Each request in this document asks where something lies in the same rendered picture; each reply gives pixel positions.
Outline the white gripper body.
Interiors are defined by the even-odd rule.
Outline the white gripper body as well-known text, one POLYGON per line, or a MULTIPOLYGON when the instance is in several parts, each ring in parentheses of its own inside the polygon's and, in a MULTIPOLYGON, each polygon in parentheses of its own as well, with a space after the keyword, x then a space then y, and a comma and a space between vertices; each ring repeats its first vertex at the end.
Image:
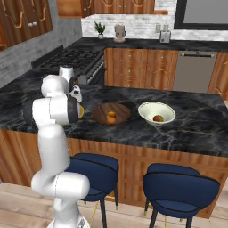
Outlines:
POLYGON ((69 94, 77 99, 78 102, 82 102, 82 94, 80 87, 78 85, 73 85, 72 90, 69 92, 69 94))

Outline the yellow plate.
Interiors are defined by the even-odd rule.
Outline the yellow plate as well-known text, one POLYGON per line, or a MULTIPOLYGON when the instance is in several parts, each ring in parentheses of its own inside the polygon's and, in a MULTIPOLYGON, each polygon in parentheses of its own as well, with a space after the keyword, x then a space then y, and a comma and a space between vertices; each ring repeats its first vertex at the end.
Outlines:
POLYGON ((77 113, 78 113, 78 118, 81 119, 84 115, 84 108, 81 104, 77 104, 77 113))

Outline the brown wooden bowl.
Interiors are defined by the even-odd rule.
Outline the brown wooden bowl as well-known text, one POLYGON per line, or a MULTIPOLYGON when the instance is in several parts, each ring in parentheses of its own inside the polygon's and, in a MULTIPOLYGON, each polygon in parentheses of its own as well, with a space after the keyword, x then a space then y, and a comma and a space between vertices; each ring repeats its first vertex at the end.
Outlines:
POLYGON ((104 126, 118 126, 126 122, 131 111, 128 107, 120 103, 104 103, 93 109, 93 118, 104 126), (116 113, 115 118, 107 118, 109 111, 116 113))

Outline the white bowl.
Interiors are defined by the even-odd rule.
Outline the white bowl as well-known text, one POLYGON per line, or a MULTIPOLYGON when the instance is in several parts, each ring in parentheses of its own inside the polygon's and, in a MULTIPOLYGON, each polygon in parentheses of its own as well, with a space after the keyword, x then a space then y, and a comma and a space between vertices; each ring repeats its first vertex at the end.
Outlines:
POLYGON ((162 102, 145 102, 138 107, 139 115, 153 126, 162 126, 175 120, 175 111, 162 102), (160 115, 164 122, 153 121, 153 117, 160 115))

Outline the wooden counter front panel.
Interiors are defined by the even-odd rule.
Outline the wooden counter front panel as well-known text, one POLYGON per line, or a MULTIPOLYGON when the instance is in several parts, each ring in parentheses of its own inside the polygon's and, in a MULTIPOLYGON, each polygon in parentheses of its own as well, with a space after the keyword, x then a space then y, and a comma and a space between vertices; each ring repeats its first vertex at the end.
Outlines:
MULTIPOLYGON (((116 158, 119 163, 118 201, 128 205, 145 205, 143 176, 153 163, 192 167, 221 185, 228 179, 228 158, 73 138, 68 139, 68 146, 70 155, 87 152, 116 158)), ((0 129, 0 179, 29 186, 40 168, 36 134, 0 129)))

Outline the black gas hob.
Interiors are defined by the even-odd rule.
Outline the black gas hob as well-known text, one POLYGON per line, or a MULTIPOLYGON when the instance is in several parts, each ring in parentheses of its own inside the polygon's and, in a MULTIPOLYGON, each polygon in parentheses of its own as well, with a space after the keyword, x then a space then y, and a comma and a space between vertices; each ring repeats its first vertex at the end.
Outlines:
POLYGON ((104 52, 101 47, 63 48, 49 52, 31 63, 33 69, 46 74, 58 75, 60 67, 71 67, 74 78, 80 85, 105 84, 104 52))

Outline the wooden base cupboards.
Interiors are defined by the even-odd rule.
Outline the wooden base cupboards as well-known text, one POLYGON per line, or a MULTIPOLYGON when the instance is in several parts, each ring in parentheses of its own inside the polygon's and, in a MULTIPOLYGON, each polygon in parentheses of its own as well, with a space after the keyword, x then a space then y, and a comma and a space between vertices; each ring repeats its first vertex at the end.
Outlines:
POLYGON ((173 90, 178 52, 106 48, 105 85, 156 90, 173 90))

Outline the green potted plant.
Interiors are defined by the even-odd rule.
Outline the green potted plant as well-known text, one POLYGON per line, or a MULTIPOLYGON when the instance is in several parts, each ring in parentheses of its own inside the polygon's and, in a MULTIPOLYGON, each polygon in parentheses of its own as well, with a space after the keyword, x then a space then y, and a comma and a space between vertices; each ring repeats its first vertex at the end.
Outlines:
POLYGON ((98 38, 103 39, 103 33, 104 33, 106 27, 103 26, 100 22, 99 23, 95 22, 94 28, 98 32, 98 38))

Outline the beige coffee machine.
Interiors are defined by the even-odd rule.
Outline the beige coffee machine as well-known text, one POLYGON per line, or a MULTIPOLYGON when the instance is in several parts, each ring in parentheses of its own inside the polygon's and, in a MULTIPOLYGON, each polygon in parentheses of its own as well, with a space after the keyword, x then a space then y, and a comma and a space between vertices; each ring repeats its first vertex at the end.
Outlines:
POLYGON ((125 41, 125 26, 121 24, 116 24, 114 27, 116 36, 114 37, 114 41, 117 43, 123 43, 125 41))

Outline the blue bar stool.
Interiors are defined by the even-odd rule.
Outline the blue bar stool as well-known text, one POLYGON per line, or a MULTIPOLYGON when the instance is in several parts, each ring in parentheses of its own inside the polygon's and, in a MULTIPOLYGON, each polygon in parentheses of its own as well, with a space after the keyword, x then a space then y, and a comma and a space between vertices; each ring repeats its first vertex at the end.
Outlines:
POLYGON ((66 172, 85 175, 90 182, 90 190, 84 201, 99 201, 102 212, 102 225, 107 228, 105 197, 114 192, 118 208, 118 160, 93 153, 78 153, 70 158, 66 172))
POLYGON ((219 193, 220 183, 191 167, 150 164, 143 176, 142 187, 148 204, 153 206, 149 228, 154 228, 157 214, 186 219, 191 228, 193 217, 210 205, 219 193))

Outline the silver toaster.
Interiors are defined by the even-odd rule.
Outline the silver toaster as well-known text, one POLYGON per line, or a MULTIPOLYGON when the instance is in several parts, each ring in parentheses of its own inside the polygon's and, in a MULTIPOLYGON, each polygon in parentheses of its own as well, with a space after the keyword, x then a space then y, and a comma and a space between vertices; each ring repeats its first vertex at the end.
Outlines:
POLYGON ((162 44, 168 44, 170 42, 170 37, 171 37, 171 31, 165 31, 161 30, 160 31, 160 36, 159 36, 159 41, 162 44))

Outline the grey dishwasher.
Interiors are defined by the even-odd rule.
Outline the grey dishwasher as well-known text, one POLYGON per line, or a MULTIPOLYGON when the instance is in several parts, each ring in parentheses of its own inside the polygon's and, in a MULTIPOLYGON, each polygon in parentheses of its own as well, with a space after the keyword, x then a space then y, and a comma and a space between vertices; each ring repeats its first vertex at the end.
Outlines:
POLYGON ((180 51, 176 63, 174 91, 206 93, 217 52, 180 51))

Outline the narrow wooden base cupboard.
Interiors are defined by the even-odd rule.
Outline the narrow wooden base cupboard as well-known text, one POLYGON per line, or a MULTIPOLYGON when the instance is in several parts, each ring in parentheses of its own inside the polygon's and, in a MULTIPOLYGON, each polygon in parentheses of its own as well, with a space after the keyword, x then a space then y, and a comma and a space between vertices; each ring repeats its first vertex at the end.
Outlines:
POLYGON ((228 53, 217 54, 208 92, 219 94, 223 100, 228 101, 228 53))

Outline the black framed window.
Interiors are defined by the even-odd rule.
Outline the black framed window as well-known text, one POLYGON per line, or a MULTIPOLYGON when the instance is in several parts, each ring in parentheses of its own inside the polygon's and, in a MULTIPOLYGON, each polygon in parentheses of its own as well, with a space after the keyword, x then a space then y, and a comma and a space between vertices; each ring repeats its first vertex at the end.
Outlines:
POLYGON ((174 29, 228 30, 228 0, 177 0, 174 29))

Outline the wooden wall cupboards with knobs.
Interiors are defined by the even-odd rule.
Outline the wooden wall cupboards with knobs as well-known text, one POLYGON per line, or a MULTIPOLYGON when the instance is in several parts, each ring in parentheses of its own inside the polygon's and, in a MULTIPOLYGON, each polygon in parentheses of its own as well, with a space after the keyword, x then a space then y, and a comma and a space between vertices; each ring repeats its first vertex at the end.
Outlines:
POLYGON ((48 0, 0 0, 0 52, 52 30, 48 0))

